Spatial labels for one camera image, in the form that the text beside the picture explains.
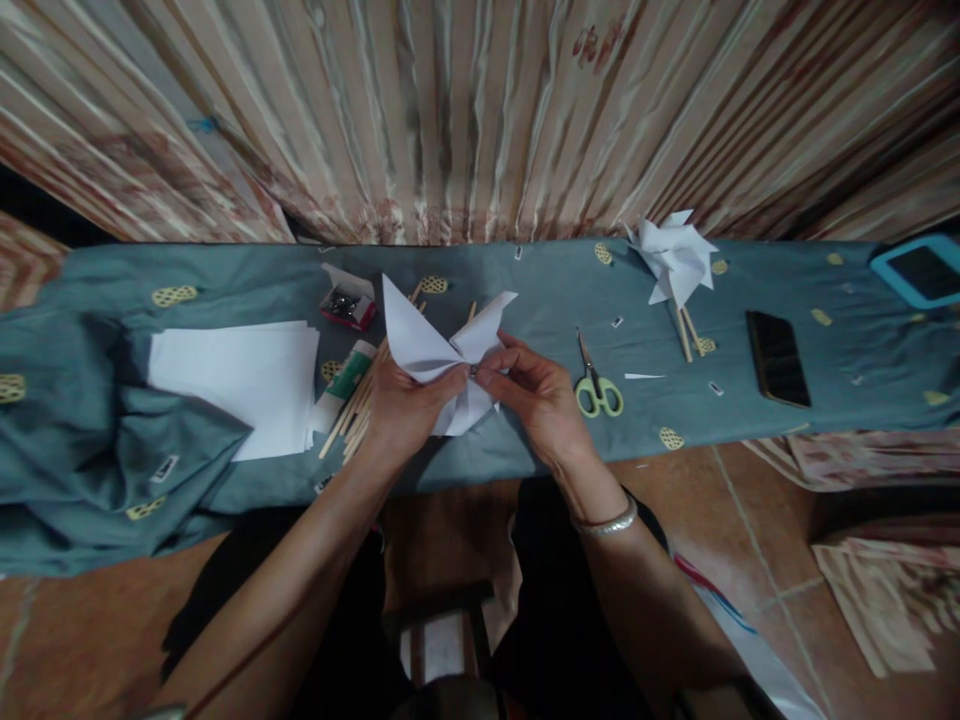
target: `glue tube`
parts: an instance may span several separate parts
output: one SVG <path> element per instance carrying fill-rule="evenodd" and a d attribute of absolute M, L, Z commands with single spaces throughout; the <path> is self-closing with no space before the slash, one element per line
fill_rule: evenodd
<path fill-rule="evenodd" d="M 329 433 L 340 414 L 340 409 L 353 395 L 363 379 L 363 374 L 370 369 L 373 356 L 377 349 L 364 340 L 357 340 L 347 359 L 343 362 L 340 372 L 327 383 L 317 404 L 313 406 L 310 426 L 315 432 Z"/>

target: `black pants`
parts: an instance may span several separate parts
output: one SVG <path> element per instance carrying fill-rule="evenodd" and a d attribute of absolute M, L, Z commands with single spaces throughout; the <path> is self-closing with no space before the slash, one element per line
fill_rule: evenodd
<path fill-rule="evenodd" d="M 661 545 L 656 517 L 637 503 Z M 214 552 L 163 648 L 166 680 L 190 645 L 270 554 L 303 508 L 248 513 Z M 520 485 L 513 530 L 523 584 L 517 618 L 486 677 L 542 717 L 647 717 L 639 689 L 600 610 L 586 557 L 552 478 Z M 415 692 L 380 624 L 386 594 L 381 539 L 371 533 L 354 560 L 293 717 L 385 718 Z"/>

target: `brown floor tile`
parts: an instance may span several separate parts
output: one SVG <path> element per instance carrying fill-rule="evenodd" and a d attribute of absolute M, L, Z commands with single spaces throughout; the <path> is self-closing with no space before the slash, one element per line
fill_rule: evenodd
<path fill-rule="evenodd" d="M 817 495 L 741 443 L 717 448 L 780 592 L 821 577 L 808 536 Z"/>
<path fill-rule="evenodd" d="M 519 481 L 394 498 L 383 511 L 387 597 L 384 611 L 409 608 L 480 580 L 494 585 L 484 608 L 491 647 L 516 614 L 520 570 L 507 539 Z"/>
<path fill-rule="evenodd" d="M 803 689 L 807 691 L 807 694 L 821 711 L 826 712 L 823 697 L 817 689 L 813 675 L 810 674 L 810 669 L 800 646 L 797 644 L 793 630 L 787 624 L 786 614 L 780 604 L 774 605 L 761 614 L 754 614 L 747 620 L 763 636 L 763 639 L 767 641 L 780 661 L 803 685 Z"/>
<path fill-rule="evenodd" d="M 826 585 L 789 598 L 785 605 L 810 653 L 836 720 L 957 717 L 960 638 L 956 635 L 944 638 L 942 647 L 938 647 L 938 672 L 896 674 L 881 680 L 870 672 Z"/>
<path fill-rule="evenodd" d="M 145 708 L 159 688 L 167 625 L 219 541 L 42 580 L 6 688 L 4 717 L 99 720 Z"/>
<path fill-rule="evenodd" d="M 653 510 L 671 548 L 696 565 L 737 609 L 746 612 L 773 597 L 713 448 L 613 463 L 610 469 Z"/>

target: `silver bracelet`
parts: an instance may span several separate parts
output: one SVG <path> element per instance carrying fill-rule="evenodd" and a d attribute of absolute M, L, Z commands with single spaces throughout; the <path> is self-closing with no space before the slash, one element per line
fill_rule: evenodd
<path fill-rule="evenodd" d="M 624 495 L 627 496 L 627 502 L 630 503 L 630 506 L 623 515 L 615 517 L 603 525 L 580 525 L 573 523 L 574 529 L 581 535 L 610 535 L 611 533 L 626 530 L 633 525 L 633 521 L 637 519 L 637 501 L 633 499 L 632 495 L 627 493 L 624 493 Z"/>

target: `smartphone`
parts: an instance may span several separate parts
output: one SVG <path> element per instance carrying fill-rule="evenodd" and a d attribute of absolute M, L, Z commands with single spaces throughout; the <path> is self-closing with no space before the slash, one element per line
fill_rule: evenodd
<path fill-rule="evenodd" d="M 809 408 L 810 391 L 793 326 L 783 318 L 747 310 L 747 329 L 760 393 L 777 402 Z"/>

